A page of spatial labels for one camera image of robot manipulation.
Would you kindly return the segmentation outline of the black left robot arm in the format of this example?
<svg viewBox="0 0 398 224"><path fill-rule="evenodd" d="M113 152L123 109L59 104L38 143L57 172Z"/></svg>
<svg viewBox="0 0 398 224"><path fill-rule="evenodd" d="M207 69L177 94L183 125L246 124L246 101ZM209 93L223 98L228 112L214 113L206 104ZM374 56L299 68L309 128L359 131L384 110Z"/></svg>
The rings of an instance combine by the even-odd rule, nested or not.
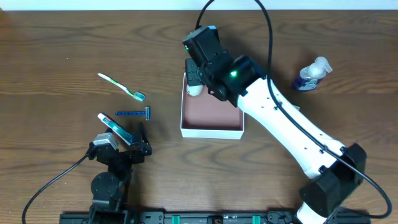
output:
<svg viewBox="0 0 398 224"><path fill-rule="evenodd" d="M211 223L207 213L169 213L137 211L126 205L134 164L141 164L152 154L145 129L139 123L131 134L110 116L99 113L99 120L107 130L89 144L85 157L107 166L91 182L93 204L88 223Z"/></svg>

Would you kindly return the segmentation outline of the white cosmetic tube gold cap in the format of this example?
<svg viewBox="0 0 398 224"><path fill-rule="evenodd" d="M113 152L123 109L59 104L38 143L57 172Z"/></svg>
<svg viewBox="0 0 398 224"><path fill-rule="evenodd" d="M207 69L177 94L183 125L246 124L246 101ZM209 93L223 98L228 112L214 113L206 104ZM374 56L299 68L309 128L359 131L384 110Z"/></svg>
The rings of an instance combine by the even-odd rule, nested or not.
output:
<svg viewBox="0 0 398 224"><path fill-rule="evenodd" d="M197 85L197 86L187 85L186 90L190 96L198 96L202 93L203 85Z"/></svg>

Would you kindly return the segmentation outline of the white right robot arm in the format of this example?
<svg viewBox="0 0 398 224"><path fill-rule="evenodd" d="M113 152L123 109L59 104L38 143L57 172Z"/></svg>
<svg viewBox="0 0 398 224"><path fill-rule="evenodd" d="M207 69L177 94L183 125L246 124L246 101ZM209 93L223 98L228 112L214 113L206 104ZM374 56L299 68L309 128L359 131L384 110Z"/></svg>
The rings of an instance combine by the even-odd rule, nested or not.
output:
<svg viewBox="0 0 398 224"><path fill-rule="evenodd" d="M367 155L333 139L299 112L251 58L229 53L196 59L198 76L210 94L229 101L263 125L295 158L308 183L299 191L301 223L325 223L364 180Z"/></svg>

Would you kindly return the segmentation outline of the blue foam soap pump bottle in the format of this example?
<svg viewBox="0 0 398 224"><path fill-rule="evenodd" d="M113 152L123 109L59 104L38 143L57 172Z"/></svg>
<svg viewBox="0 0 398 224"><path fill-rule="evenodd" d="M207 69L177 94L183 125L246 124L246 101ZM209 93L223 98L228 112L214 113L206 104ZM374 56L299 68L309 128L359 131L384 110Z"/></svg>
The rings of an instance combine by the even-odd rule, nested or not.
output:
<svg viewBox="0 0 398 224"><path fill-rule="evenodd" d="M332 71L333 69L325 57L317 57L311 65L301 69L299 76L293 82L293 89L298 91L314 90Z"/></svg>

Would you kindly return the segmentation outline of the white box with pink interior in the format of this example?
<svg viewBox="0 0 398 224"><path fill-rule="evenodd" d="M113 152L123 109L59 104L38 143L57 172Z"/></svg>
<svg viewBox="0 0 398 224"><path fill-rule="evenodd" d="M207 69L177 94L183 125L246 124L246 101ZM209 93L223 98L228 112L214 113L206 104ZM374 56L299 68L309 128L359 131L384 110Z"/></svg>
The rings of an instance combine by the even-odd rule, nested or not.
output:
<svg viewBox="0 0 398 224"><path fill-rule="evenodd" d="M198 96L189 95L187 78L184 77L180 130L184 138L241 139L244 113L209 95L206 87Z"/></svg>

